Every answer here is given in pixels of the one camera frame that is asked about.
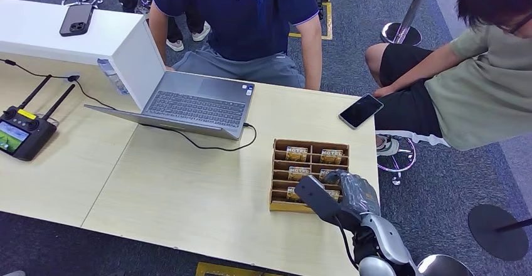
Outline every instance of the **drone remote controller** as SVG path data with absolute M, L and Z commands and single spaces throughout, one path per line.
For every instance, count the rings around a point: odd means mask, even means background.
M 20 106 L 11 106 L 0 116 L 0 151 L 22 161 L 31 161 L 56 132 L 57 126 L 48 119 L 74 89 L 74 84 L 44 116 L 38 117 L 24 110 L 50 78 L 48 75 Z

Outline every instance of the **green t-shirt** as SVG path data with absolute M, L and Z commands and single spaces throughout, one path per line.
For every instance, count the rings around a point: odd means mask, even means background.
M 425 82 L 445 141 L 464 151 L 531 132 L 532 39 L 485 26 L 450 47 L 465 61 Z

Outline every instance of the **eyeglasses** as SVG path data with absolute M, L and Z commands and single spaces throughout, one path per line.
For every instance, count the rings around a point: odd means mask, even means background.
M 521 21 L 519 21 L 517 24 L 515 24 L 512 27 L 498 26 L 498 28 L 501 28 L 503 31 L 513 35 L 515 34 L 515 32 L 517 32 L 517 30 L 521 29 L 521 27 L 523 27 L 530 20 L 532 20 L 532 13 L 524 17 L 524 19 L 522 19 Z

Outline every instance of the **laptop keyboard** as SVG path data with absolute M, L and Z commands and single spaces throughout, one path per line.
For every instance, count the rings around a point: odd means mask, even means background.
M 238 127 L 245 104 L 158 91 L 148 113 L 224 127 Z

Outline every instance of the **navy polo shirt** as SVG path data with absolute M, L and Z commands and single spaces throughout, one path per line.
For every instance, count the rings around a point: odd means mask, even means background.
M 154 0 L 168 16 L 194 6 L 211 25 L 209 44 L 224 58 L 248 61 L 287 52 L 289 23 L 317 14 L 316 0 Z

